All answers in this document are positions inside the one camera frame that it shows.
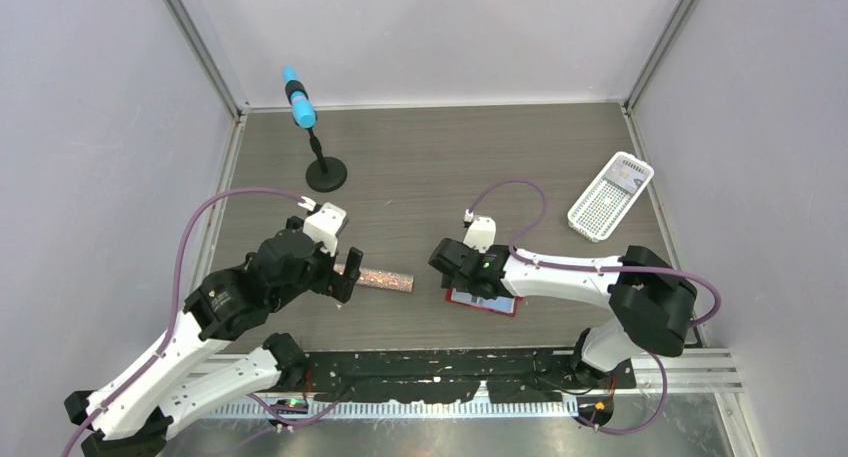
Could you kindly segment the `red leather card holder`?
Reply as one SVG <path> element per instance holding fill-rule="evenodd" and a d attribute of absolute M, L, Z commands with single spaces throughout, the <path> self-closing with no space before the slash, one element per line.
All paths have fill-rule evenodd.
<path fill-rule="evenodd" d="M 517 313 L 517 306 L 522 301 L 522 298 L 496 297 L 494 299 L 485 299 L 450 288 L 446 291 L 445 301 L 476 310 L 514 317 Z"/>

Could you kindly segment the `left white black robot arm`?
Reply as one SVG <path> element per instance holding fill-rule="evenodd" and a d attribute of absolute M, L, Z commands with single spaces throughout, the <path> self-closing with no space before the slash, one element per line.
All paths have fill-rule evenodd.
<path fill-rule="evenodd" d="M 85 456 L 156 456 L 195 420 L 229 400 L 278 386 L 298 389 L 304 352 L 289 334 L 273 333 L 236 364 L 197 380 L 188 375 L 270 314 L 313 292 L 347 302 L 363 253 L 350 248 L 343 271 L 321 241 L 284 229 L 242 264 L 210 273 L 185 300 L 168 330 L 119 377 L 64 402 Z"/>

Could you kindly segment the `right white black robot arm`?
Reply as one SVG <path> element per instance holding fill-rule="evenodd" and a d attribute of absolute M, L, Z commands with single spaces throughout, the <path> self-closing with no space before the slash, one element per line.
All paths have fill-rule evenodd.
<path fill-rule="evenodd" d="M 574 380 L 596 387 L 623 361 L 642 353 L 683 353 L 697 290 L 650 249 L 578 259 L 494 244 L 479 250 L 452 238 L 429 265 L 445 288 L 483 299 L 549 297 L 606 309 L 612 318 L 581 332 L 570 361 Z"/>

